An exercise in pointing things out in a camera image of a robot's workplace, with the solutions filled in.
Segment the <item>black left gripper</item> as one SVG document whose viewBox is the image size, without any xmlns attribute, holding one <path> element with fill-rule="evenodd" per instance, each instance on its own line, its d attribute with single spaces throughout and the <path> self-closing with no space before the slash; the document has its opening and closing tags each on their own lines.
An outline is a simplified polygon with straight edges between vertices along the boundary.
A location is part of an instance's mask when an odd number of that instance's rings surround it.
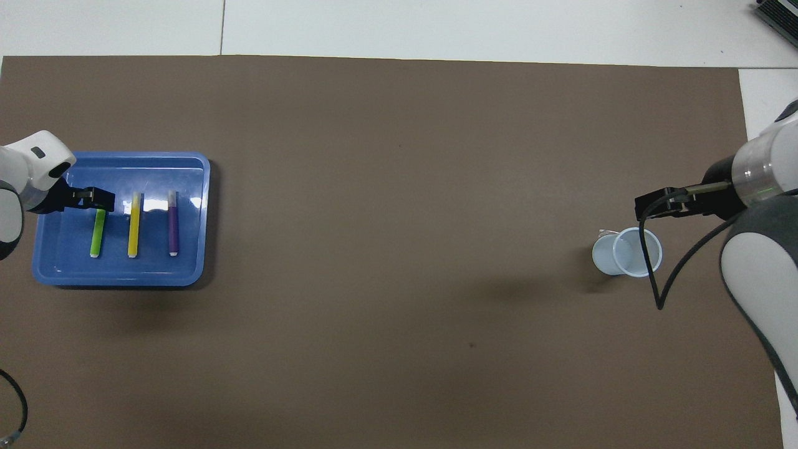
<svg viewBox="0 0 798 449">
<path fill-rule="evenodd" d="M 46 215 L 63 212 L 66 208 L 80 208 L 80 210 L 94 208 L 113 213 L 116 210 L 116 194 L 94 186 L 74 188 L 64 177 L 60 177 L 36 207 L 36 213 Z"/>
</svg>

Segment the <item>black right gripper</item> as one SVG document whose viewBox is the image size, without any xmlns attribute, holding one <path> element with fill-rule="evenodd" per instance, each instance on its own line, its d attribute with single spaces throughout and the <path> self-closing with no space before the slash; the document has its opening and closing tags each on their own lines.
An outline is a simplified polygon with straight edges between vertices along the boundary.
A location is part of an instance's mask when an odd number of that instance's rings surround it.
<svg viewBox="0 0 798 449">
<path fill-rule="evenodd" d="M 729 156 L 712 164 L 704 173 L 701 184 L 732 181 L 734 156 Z M 746 210 L 736 190 L 730 186 L 726 190 L 711 191 L 695 196 L 691 201 L 687 188 L 666 187 L 635 197 L 635 221 L 661 217 L 687 217 L 693 213 L 715 215 L 723 221 Z"/>
</svg>

